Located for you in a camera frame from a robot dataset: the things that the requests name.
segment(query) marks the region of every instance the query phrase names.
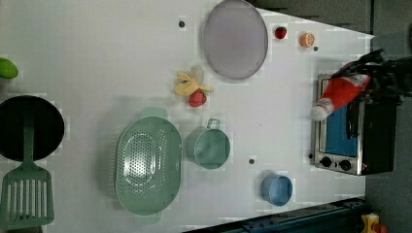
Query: white table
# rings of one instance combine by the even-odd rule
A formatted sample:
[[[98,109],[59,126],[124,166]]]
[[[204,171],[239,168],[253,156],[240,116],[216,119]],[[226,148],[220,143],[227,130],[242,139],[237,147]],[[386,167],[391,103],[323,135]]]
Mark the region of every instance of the white table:
[[[367,53],[371,36],[260,11],[267,59],[253,77],[233,82],[208,67],[199,46],[202,22],[219,2],[2,0],[0,55],[20,74],[1,81],[1,99],[39,95],[66,121],[61,148],[38,162],[53,178],[55,220],[45,232],[180,232],[364,195],[363,177],[310,165],[309,114],[318,74]],[[287,26],[286,40],[273,39],[276,25]],[[304,31],[316,35],[318,51],[298,45]],[[201,109],[172,91],[177,71],[195,64],[216,89]],[[218,117],[231,142],[230,158],[215,171],[184,155],[179,195],[152,224],[126,211],[113,185],[116,143],[148,106],[165,108],[184,139]],[[0,158],[1,176],[15,167]],[[286,206],[259,197],[267,171],[292,179]]]

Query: blue bowl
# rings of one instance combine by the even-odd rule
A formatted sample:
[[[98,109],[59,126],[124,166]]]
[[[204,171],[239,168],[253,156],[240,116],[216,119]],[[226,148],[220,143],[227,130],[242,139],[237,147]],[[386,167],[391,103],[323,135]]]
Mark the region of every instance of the blue bowl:
[[[292,196],[292,182],[285,176],[269,174],[261,184],[264,200],[275,206],[284,206]]]

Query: spatula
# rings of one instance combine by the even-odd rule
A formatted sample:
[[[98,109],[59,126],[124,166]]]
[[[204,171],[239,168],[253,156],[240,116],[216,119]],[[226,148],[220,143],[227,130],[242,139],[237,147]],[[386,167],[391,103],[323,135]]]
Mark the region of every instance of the spatula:
[[[33,111],[24,111],[24,160],[3,178],[0,228],[5,230],[49,224],[54,220],[52,176],[33,161]]]

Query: floor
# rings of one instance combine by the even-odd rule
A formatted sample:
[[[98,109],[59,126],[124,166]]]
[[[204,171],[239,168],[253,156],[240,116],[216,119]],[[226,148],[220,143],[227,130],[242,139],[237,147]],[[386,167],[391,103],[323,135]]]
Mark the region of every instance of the floor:
[[[410,0],[249,0],[258,8],[306,17],[361,32],[370,32],[375,49],[386,50],[389,59],[411,55]],[[366,177],[365,200],[388,225],[390,232],[412,232],[412,100],[398,107],[395,139],[395,169]]]

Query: green ball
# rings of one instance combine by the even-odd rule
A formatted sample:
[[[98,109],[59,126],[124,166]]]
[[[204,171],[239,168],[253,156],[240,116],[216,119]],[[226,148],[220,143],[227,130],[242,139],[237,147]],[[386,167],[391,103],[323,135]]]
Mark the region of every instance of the green ball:
[[[0,58],[0,77],[4,79],[13,79],[17,75],[17,66],[6,58]]]

